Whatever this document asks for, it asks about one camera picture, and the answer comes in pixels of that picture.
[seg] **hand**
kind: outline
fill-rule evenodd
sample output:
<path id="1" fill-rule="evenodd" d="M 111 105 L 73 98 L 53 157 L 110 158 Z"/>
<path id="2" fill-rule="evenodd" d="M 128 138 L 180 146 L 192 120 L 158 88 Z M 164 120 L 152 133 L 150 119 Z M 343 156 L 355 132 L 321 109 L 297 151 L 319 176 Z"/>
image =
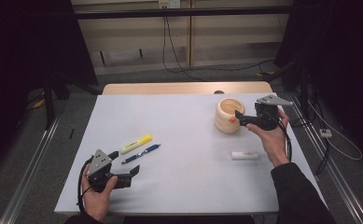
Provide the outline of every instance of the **hand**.
<path id="1" fill-rule="evenodd" d="M 85 190 L 87 190 L 83 195 L 85 211 L 94 219 L 103 222 L 108 212 L 109 195 L 111 194 L 112 189 L 117 184 L 118 177 L 112 176 L 106 183 L 103 192 L 96 192 L 91 189 L 91 184 L 89 183 L 89 180 L 87 178 L 87 172 L 90 166 L 91 165 L 88 164 L 85 167 L 82 176 L 82 192 L 85 192 Z"/>
<path id="2" fill-rule="evenodd" d="M 279 115 L 281 122 L 286 128 L 288 124 L 288 116 L 281 109 L 279 109 Z M 286 136 L 280 127 L 271 131 L 264 131 L 257 125 L 251 123 L 247 124 L 245 127 L 259 136 L 262 141 L 263 148 L 266 153 L 268 153 L 269 160 L 272 162 L 274 167 L 289 163 L 289 159 L 286 156 Z"/>

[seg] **black cable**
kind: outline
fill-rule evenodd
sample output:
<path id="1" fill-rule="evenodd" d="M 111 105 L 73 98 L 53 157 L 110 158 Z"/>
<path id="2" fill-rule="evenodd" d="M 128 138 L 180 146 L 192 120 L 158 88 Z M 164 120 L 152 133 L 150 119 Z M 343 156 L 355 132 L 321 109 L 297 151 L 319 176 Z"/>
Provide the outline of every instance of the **black cable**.
<path id="1" fill-rule="evenodd" d="M 83 195 L 85 194 L 85 192 L 88 190 L 88 189 L 86 189 L 82 194 L 81 194 L 81 184 L 82 184 L 82 176 L 83 176 L 83 171 L 85 170 L 85 167 L 89 164 L 89 163 L 91 163 L 91 161 L 93 160 L 93 156 L 91 156 L 91 158 L 90 159 L 88 159 L 87 161 L 85 161 L 85 163 L 83 164 L 83 166 L 82 166 L 82 169 L 81 169 L 81 172 L 79 173 L 79 179 L 78 179 L 78 186 L 77 186 L 77 198 L 78 198 L 78 203 L 77 203 L 77 205 L 78 205 L 78 207 L 79 207 L 79 211 L 81 212 L 81 213 L 85 213 L 86 211 L 85 211 L 85 207 L 84 207 L 84 205 L 83 205 L 83 200 L 82 200 L 82 198 L 83 198 Z"/>
<path id="2" fill-rule="evenodd" d="M 327 165 L 327 162 L 328 162 L 328 159 L 329 159 L 330 144 L 329 144 L 328 139 L 326 139 L 326 142 L 327 142 L 326 152 L 325 152 L 324 157 L 321 160 L 320 164 L 318 164 L 317 170 L 315 171 L 315 175 L 320 175 L 323 172 L 326 165 Z"/>
<path id="3" fill-rule="evenodd" d="M 280 7 L 280 0 L 277 0 L 277 6 Z M 281 25 L 281 22 L 280 22 L 280 14 L 277 14 L 277 20 L 279 22 L 281 33 L 284 35 L 283 26 Z"/>
<path id="4" fill-rule="evenodd" d="M 284 126 L 283 122 L 279 120 L 279 127 L 283 131 L 284 135 L 286 136 L 286 154 L 288 156 L 289 161 L 292 160 L 292 144 L 291 139 L 288 136 L 288 133 L 286 133 L 286 127 Z"/>
<path id="5" fill-rule="evenodd" d="M 318 98 L 318 93 L 317 93 L 316 89 L 314 88 L 314 95 L 313 95 L 313 100 L 312 100 L 312 106 L 313 106 L 313 108 L 315 108 L 314 106 L 316 104 L 318 104 L 317 98 Z M 305 126 L 305 125 L 312 124 L 315 121 L 315 118 L 316 118 L 316 114 L 313 111 L 313 115 L 311 116 L 311 119 L 305 121 L 304 123 L 295 124 L 297 121 L 304 119 L 304 117 L 300 117 L 300 118 L 297 118 L 297 119 L 293 119 L 289 123 L 290 123 L 290 125 L 291 125 L 292 128 L 298 128 L 298 127 L 301 127 L 301 126 Z"/>
<path id="6" fill-rule="evenodd" d="M 233 71 L 241 71 L 241 70 L 245 70 L 245 69 L 249 69 L 249 68 L 253 68 L 253 67 L 256 67 L 258 66 L 259 67 L 259 71 L 261 71 L 261 68 L 260 66 L 263 64 L 263 63 L 268 63 L 268 62 L 273 62 L 274 59 L 269 59 L 269 60 L 264 60 L 262 62 L 259 62 L 259 63 L 256 63 L 256 64 L 253 64 L 253 65 L 249 65 L 247 67 L 241 67 L 241 68 L 183 68 L 178 59 L 177 59 L 177 55 L 175 53 L 175 47 L 174 47 L 174 44 L 173 44 L 173 39 L 172 39 L 172 36 L 171 36 L 171 32 L 170 32 L 170 25 L 169 25 L 169 21 L 166 18 L 163 17 L 163 21 L 164 21 L 164 41 L 163 41 L 163 51 L 162 51 L 162 62 L 163 62 L 163 65 L 165 67 L 165 69 L 171 73 L 185 73 L 185 72 L 188 72 L 188 71 L 201 71 L 201 70 L 211 70 L 211 71 L 227 71 L 227 72 L 233 72 Z M 169 37 L 170 37 L 170 41 L 172 43 L 172 48 L 173 48 L 173 53 L 175 55 L 175 59 L 177 60 L 177 63 L 178 63 L 178 66 L 181 70 L 178 70 L 178 71 L 173 71 L 173 70 L 170 70 L 166 64 L 165 64 L 165 61 L 164 61 L 164 48 L 166 47 L 166 22 L 167 22 L 167 29 L 168 29 L 168 34 L 169 34 Z"/>
<path id="7" fill-rule="evenodd" d="M 319 104 L 318 102 L 317 102 L 317 105 L 318 105 L 318 109 L 320 111 L 321 118 L 324 119 L 323 108 L 321 107 L 321 104 Z M 319 121 L 321 128 L 323 128 L 323 129 L 327 128 L 327 124 L 323 120 L 319 119 L 318 121 Z"/>
<path id="8" fill-rule="evenodd" d="M 277 122 L 277 120 L 268 112 L 265 112 L 266 115 L 269 116 L 270 119 L 272 119 L 274 122 Z M 286 136 L 286 154 L 288 156 L 289 161 L 292 160 L 292 144 L 291 139 L 289 138 L 288 133 L 286 132 L 286 127 L 284 126 L 283 122 L 281 120 L 278 120 L 277 125 L 283 131 L 284 135 Z"/>
<path id="9" fill-rule="evenodd" d="M 198 77 L 193 77 L 193 76 L 191 76 L 190 74 L 188 74 L 188 73 L 187 73 L 187 72 L 186 72 L 186 71 L 185 71 L 185 70 L 181 67 L 181 64 L 180 64 L 180 62 L 178 61 L 177 55 L 176 55 L 176 53 L 175 53 L 175 46 L 174 46 L 174 44 L 173 44 L 172 35 L 170 34 L 170 25 L 169 25 L 169 21 L 168 21 L 167 17 L 163 17 L 163 23 L 164 23 L 164 24 L 163 24 L 163 26 L 164 26 L 164 29 L 163 29 L 163 31 L 164 31 L 163 40 L 164 40 L 164 42 L 163 42 L 163 53 L 162 53 L 162 59 L 163 59 L 163 65 L 164 65 L 164 67 L 166 68 L 166 70 L 167 70 L 167 71 L 171 72 L 171 71 L 167 68 L 166 63 L 164 62 L 164 49 L 165 49 L 165 47 L 166 47 L 166 22 L 167 22 L 167 30 L 168 30 L 168 33 L 169 33 L 170 42 L 172 43 L 173 53 L 175 54 L 175 60 L 177 61 L 177 64 L 178 64 L 179 68 L 181 69 L 181 72 L 183 72 L 185 75 L 187 75 L 187 77 L 191 77 L 191 78 L 194 78 L 194 79 L 196 79 L 196 80 L 206 82 L 206 80 L 203 80 L 203 79 L 198 78 Z"/>

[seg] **black curtain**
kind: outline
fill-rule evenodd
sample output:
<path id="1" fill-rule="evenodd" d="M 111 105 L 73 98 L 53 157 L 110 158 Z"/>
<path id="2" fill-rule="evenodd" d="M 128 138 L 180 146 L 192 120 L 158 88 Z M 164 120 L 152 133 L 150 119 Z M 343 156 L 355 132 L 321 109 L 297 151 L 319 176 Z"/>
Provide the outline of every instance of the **black curtain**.
<path id="1" fill-rule="evenodd" d="M 44 75 L 62 73 L 97 84 L 77 21 L 29 16 L 51 12 L 74 10 L 69 0 L 0 0 L 0 156 L 21 119 L 28 92 L 43 88 Z"/>
<path id="2" fill-rule="evenodd" d="M 363 151 L 363 1 L 334 3 L 323 10 L 331 12 L 328 20 L 316 33 L 312 50 L 303 56 L 309 80 L 336 114 L 345 134 L 352 136 Z M 311 18 L 304 14 L 290 16 L 285 42 L 275 60 L 278 65 L 283 66 L 300 52 L 314 24 Z M 293 76 L 294 84 L 299 83 L 299 75 Z"/>

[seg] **wooden panel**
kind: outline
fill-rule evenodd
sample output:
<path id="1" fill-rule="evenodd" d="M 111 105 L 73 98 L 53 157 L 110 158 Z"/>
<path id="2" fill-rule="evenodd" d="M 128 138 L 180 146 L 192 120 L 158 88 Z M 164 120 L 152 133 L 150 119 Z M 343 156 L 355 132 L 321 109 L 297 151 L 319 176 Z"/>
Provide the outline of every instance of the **wooden panel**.
<path id="1" fill-rule="evenodd" d="M 168 18 L 173 43 L 187 46 L 187 18 Z M 89 51 L 162 48 L 163 18 L 79 21 Z M 170 39 L 166 31 L 166 46 Z"/>
<path id="2" fill-rule="evenodd" d="M 267 82 L 183 82 L 108 84 L 103 94 L 185 94 L 185 93 L 256 93 L 272 92 Z"/>
<path id="3" fill-rule="evenodd" d="M 292 1 L 282 1 L 290 5 Z M 195 7 L 268 7 L 278 6 L 272 0 L 202 0 Z M 231 45 L 240 43 L 281 42 L 283 31 L 280 23 L 286 20 L 279 15 L 237 15 L 194 17 L 194 46 Z"/>

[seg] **white table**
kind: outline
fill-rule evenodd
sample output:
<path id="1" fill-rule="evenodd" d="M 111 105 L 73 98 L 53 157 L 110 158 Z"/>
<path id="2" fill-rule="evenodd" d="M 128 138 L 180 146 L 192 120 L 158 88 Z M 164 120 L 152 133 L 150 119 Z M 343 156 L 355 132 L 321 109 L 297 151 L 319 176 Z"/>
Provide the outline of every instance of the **white table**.
<path id="1" fill-rule="evenodd" d="M 153 140 L 114 160 L 112 173 L 124 174 L 140 164 L 132 186 L 111 194 L 109 212 L 120 216 L 241 215 L 277 212 L 269 162 L 260 139 L 241 128 L 225 134 L 214 125 L 216 104 L 224 98 L 244 103 L 254 116 L 254 103 L 269 93 L 135 94 L 99 96 L 55 212 L 78 212 L 80 168 L 97 148 L 109 154 L 140 136 Z M 294 133 L 293 161 L 314 181 Z M 153 144 L 161 147 L 120 165 Z M 259 161 L 232 161 L 231 151 L 256 151 Z"/>

